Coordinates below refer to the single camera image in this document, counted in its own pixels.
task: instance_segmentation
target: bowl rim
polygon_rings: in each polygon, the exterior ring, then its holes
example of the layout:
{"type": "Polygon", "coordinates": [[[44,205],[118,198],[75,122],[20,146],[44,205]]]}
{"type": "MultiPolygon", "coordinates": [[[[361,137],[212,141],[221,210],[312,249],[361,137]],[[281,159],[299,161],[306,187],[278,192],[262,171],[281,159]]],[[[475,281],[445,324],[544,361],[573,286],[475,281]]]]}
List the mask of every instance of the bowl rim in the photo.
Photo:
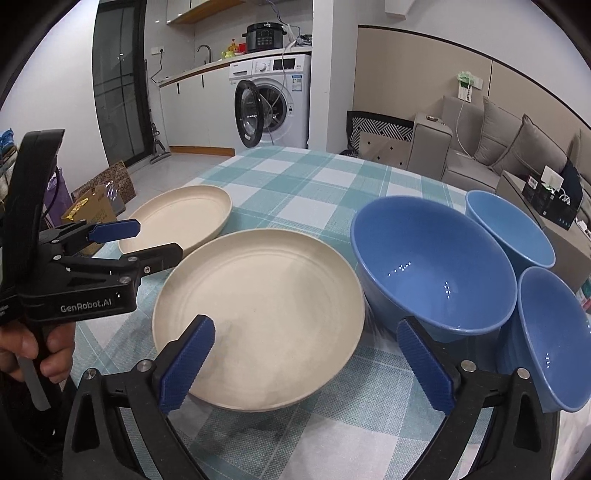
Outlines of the bowl rim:
{"type": "Polygon", "coordinates": [[[357,213],[353,217],[353,221],[351,222],[351,228],[349,230],[349,237],[351,240],[351,247],[353,248],[353,253],[355,254],[355,257],[357,258],[359,265],[362,266],[363,271],[367,275],[369,275],[369,277],[372,279],[374,284],[378,287],[380,292],[388,300],[390,300],[391,302],[396,304],[402,310],[405,310],[410,315],[413,315],[420,320],[424,320],[425,322],[429,323],[430,325],[433,325],[434,327],[441,328],[442,330],[445,330],[447,332],[457,333],[459,335],[464,335],[464,336],[484,335],[486,333],[491,333],[491,332],[494,332],[495,330],[501,328],[507,322],[507,320],[509,320],[509,318],[511,318],[511,315],[515,311],[515,306],[517,304],[517,291],[518,291],[517,290],[517,278],[515,277],[515,271],[513,270],[513,266],[511,265],[511,262],[509,261],[509,257],[507,257],[507,254],[505,253],[505,251],[497,243],[497,241],[494,239],[494,237],[482,225],[478,224],[478,222],[475,222],[470,217],[464,215],[462,212],[459,212],[455,208],[449,207],[449,206],[444,205],[439,202],[435,202],[433,200],[424,199],[422,197],[413,197],[410,195],[393,195],[393,196],[380,197],[380,198],[375,199],[375,200],[369,202],[368,204],[364,205],[363,208],[361,208],[357,211],[357,213]],[[394,199],[394,198],[396,198],[396,199],[411,199],[412,201],[427,202],[427,203],[435,204],[435,205],[437,205],[437,207],[448,208],[449,210],[454,212],[454,213],[452,213],[452,215],[458,215],[459,216],[458,218],[466,219],[469,222],[469,224],[476,225],[477,228],[481,229],[486,235],[488,235],[488,237],[490,237],[490,239],[492,241],[491,245],[494,245],[493,248],[498,248],[498,251],[500,251],[502,256],[506,259],[507,264],[509,265],[509,270],[510,270],[510,272],[513,273],[513,275],[511,277],[513,278],[513,285],[515,286],[514,287],[514,295],[513,295],[514,298],[511,301],[512,307],[508,310],[507,314],[500,322],[497,322],[496,324],[494,324],[490,327],[483,327],[483,328],[478,328],[478,329],[457,328],[457,327],[452,327],[450,325],[445,325],[443,323],[439,323],[438,321],[433,320],[428,317],[425,317],[423,315],[420,315],[417,312],[415,312],[407,307],[403,307],[400,304],[400,302],[397,299],[395,299],[394,296],[382,285],[382,283],[369,271],[368,266],[365,264],[365,262],[363,261],[363,258],[361,257],[361,254],[359,253],[359,249],[357,248],[357,242],[355,240],[355,236],[353,235],[353,231],[355,230],[355,223],[357,222],[357,219],[359,218],[359,214],[369,205],[372,205],[376,202],[381,202],[381,201],[384,201],[387,199],[394,199]]]}
{"type": "Polygon", "coordinates": [[[546,236],[544,231],[540,228],[540,226],[536,222],[534,222],[530,218],[529,215],[527,215],[520,208],[516,207],[508,200],[504,199],[503,197],[498,196],[495,193],[485,192],[483,190],[471,190],[468,193],[466,193],[466,210],[468,210],[468,208],[470,209],[472,214],[478,219],[478,222],[485,228],[485,230],[487,230],[493,237],[495,237],[495,239],[498,242],[501,242],[503,245],[506,245],[508,248],[510,248],[512,251],[514,251],[520,257],[526,258],[527,260],[529,260],[529,262],[531,262],[532,264],[534,264],[537,267],[552,268],[554,266],[554,264],[556,263],[556,252],[554,251],[554,247],[552,246],[552,243],[550,242],[550,240],[548,239],[548,237],[546,236]],[[474,210],[474,208],[472,208],[472,206],[470,205],[470,197],[474,197],[474,196],[496,197],[498,200],[501,201],[501,203],[505,203],[505,204],[509,205],[511,208],[517,210],[517,212],[519,212],[523,217],[527,218],[527,221],[530,223],[530,225],[534,225],[535,228],[540,231],[540,233],[542,234],[542,236],[544,237],[544,239],[546,241],[546,244],[550,246],[550,250],[552,251],[552,256],[553,256],[552,263],[551,264],[543,264],[541,262],[538,262],[538,261],[532,259],[531,257],[525,255],[523,252],[518,251],[515,247],[513,247],[513,245],[511,245],[503,237],[498,235],[484,220],[482,220],[480,215],[478,215],[476,213],[476,211],[474,210]]]}
{"type": "Polygon", "coordinates": [[[529,273],[532,271],[542,271],[543,274],[548,275],[549,278],[554,277],[554,279],[557,280],[558,282],[560,282],[560,284],[562,284],[563,288],[568,290],[568,292],[570,292],[573,295],[573,297],[575,297],[575,295],[574,295],[573,291],[569,288],[569,286],[566,283],[564,283],[564,281],[559,276],[557,276],[555,273],[552,273],[550,270],[546,270],[545,268],[542,268],[542,267],[528,267],[528,268],[526,268],[523,271],[523,273],[521,274],[521,276],[519,277],[519,282],[517,284],[517,290],[519,292],[519,295],[517,298],[517,308],[519,310],[519,321],[521,322],[521,328],[523,329],[523,333],[525,336],[525,343],[527,344],[527,348],[530,351],[530,357],[532,359],[532,362],[535,366],[536,371],[538,372],[538,376],[542,380],[542,382],[544,383],[544,386],[546,387],[547,391],[552,396],[552,399],[556,402],[557,405],[560,406],[560,409],[573,413],[573,412],[579,411],[581,408],[583,408],[587,404],[589,399],[584,400],[584,402],[577,407],[570,407],[570,406],[567,406],[560,398],[558,398],[558,396],[554,392],[554,389],[552,388],[552,386],[548,382],[546,375],[544,375],[544,370],[542,369],[540,362],[538,361],[538,359],[535,355],[534,346],[532,344],[531,337],[530,337],[530,332],[529,332],[527,325],[525,323],[525,320],[524,320],[523,305],[521,302],[521,285],[522,285],[523,279],[526,276],[526,274],[529,275],[529,273]]]}

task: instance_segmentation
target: rice cooker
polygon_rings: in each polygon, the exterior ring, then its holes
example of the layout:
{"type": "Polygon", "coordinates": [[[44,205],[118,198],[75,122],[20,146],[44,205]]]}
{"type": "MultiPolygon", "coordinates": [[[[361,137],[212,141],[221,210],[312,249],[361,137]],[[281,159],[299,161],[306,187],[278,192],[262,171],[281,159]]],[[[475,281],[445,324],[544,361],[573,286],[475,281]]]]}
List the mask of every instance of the rice cooker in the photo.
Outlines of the rice cooker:
{"type": "Polygon", "coordinates": [[[283,48],[283,35],[286,33],[279,23],[262,22],[249,25],[246,33],[242,34],[246,38],[246,53],[283,48]]]}

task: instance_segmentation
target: light blue bowl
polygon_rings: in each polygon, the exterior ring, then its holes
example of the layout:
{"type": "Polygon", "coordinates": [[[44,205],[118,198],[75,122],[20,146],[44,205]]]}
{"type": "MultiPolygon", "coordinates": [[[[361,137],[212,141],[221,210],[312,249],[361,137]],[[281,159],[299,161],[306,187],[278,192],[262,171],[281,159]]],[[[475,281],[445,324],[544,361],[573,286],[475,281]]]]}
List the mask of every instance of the light blue bowl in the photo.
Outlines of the light blue bowl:
{"type": "Polygon", "coordinates": [[[507,255],[476,222],[440,203],[385,197],[351,225],[358,276],[376,320],[414,315],[440,342],[500,328],[517,302],[507,255]]]}
{"type": "Polygon", "coordinates": [[[496,367],[503,374],[529,370],[546,413],[580,410],[591,397],[591,326],[571,289],[545,268],[530,267],[519,278],[496,367]]]}
{"type": "Polygon", "coordinates": [[[499,242],[515,276],[528,267],[551,268],[554,248],[540,227],[524,212],[493,193],[472,190],[466,195],[466,215],[499,242]]]}

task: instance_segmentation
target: beige wall panel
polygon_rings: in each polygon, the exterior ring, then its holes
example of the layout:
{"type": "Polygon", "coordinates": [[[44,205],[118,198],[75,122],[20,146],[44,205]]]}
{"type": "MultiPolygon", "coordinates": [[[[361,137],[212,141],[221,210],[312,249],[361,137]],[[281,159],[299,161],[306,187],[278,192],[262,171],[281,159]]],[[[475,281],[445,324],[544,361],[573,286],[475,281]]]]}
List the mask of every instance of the beige wall panel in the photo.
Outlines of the beige wall panel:
{"type": "Polygon", "coordinates": [[[516,116],[524,113],[566,151],[579,128],[587,126],[556,98],[519,73],[493,63],[489,99],[516,116]]]}
{"type": "Polygon", "coordinates": [[[482,106],[491,61],[465,48],[419,35],[360,28],[353,108],[414,120],[418,112],[441,115],[443,96],[457,96],[457,74],[482,78],[472,102],[482,106]]]}

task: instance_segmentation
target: beige plate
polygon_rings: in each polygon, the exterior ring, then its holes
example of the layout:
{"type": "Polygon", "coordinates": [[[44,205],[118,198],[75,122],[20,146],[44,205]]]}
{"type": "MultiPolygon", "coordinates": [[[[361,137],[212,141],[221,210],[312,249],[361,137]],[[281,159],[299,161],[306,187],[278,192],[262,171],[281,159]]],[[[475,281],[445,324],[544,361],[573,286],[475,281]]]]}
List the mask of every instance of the beige plate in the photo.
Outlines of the beige plate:
{"type": "Polygon", "coordinates": [[[214,238],[226,225],[231,211],[232,199],[219,187],[195,185],[171,190],[129,216],[137,219],[142,229],[135,238],[119,240],[119,249],[128,254],[175,242],[186,256],[214,238]]]}
{"type": "Polygon", "coordinates": [[[216,340],[190,392],[223,408],[267,411],[314,393],[355,350],[365,306],[355,272],[302,233],[225,235],[185,258],[164,283],[152,320],[158,351],[198,314],[216,340]]]}

